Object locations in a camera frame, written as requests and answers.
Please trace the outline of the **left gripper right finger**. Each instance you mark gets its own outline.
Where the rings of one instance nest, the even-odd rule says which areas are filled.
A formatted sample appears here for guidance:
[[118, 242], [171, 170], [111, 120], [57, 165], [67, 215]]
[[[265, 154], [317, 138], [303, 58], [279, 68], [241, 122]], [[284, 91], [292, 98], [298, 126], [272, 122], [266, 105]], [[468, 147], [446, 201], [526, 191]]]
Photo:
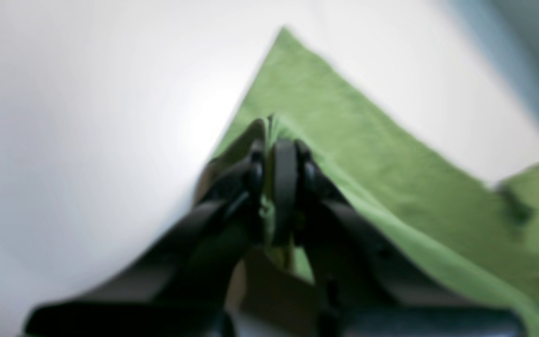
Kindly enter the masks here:
[[274, 247], [302, 247], [319, 299], [319, 337], [525, 337], [509, 308], [436, 281], [366, 220], [301, 140], [272, 147]]

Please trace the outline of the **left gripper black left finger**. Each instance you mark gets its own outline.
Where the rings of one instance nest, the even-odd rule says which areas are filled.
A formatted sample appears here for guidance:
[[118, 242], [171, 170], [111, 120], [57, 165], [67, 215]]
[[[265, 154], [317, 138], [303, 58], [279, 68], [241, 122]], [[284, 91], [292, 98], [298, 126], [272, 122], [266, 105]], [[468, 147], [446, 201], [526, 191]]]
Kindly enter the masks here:
[[224, 309], [234, 267], [263, 243], [263, 141], [212, 183], [126, 269], [71, 300], [37, 307], [28, 337], [233, 337]]

